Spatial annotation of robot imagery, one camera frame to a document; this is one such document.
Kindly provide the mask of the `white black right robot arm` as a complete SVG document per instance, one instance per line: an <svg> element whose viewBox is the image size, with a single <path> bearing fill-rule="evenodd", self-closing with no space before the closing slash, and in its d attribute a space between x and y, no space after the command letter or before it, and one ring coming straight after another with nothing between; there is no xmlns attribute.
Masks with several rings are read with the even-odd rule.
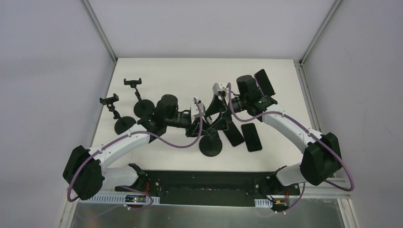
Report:
<svg viewBox="0 0 403 228"><path fill-rule="evenodd" d="M345 166L338 138L333 133L323 134L307 128L286 114L273 99L275 92L263 71L255 76L240 76L237 86L239 94L234 95L230 84L215 83L214 97L205 114L221 113L226 122L232 117L244 123L257 119L285 136L303 155L300 163L283 166L269 176L273 193L283 194L295 183L318 186Z"/></svg>

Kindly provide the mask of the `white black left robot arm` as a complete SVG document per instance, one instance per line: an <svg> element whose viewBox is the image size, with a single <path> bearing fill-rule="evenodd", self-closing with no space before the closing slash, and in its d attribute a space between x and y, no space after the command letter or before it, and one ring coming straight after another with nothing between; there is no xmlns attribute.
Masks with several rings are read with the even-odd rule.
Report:
<svg viewBox="0 0 403 228"><path fill-rule="evenodd" d="M177 97L164 95L157 106L139 121L118 134L115 138L86 149L80 145L73 149L62 177L68 183L67 200L88 200L102 189L128 186L140 192L145 179L131 165L112 168L111 164L135 149L159 140L176 149L187 149L196 144L203 134L205 106L194 97L190 109L178 111ZM162 138L167 127L184 128L194 141L176 145Z"/></svg>

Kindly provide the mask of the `purple phone with black screen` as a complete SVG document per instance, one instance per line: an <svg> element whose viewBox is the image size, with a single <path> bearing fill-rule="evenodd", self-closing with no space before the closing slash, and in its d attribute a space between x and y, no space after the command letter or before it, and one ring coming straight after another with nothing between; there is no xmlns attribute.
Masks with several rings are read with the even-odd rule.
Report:
<svg viewBox="0 0 403 228"><path fill-rule="evenodd" d="M245 142L243 135L233 122L228 123L228 129L223 130L223 133L229 140L232 147L236 147Z"/></svg>

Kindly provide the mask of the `black round-base phone stand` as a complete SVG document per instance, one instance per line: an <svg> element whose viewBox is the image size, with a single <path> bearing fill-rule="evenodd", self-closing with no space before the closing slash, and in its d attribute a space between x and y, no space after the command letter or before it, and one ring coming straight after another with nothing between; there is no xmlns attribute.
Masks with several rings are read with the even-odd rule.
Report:
<svg viewBox="0 0 403 228"><path fill-rule="evenodd" d="M152 114L155 109L155 105L151 100L143 99L141 97L141 94L137 88L137 86L141 84L142 84L141 78L139 78L138 80L127 80L126 78L124 79L125 86L130 86L131 88L135 89L134 94L138 101L134 105L134 114L139 118L142 118L147 114Z"/></svg>

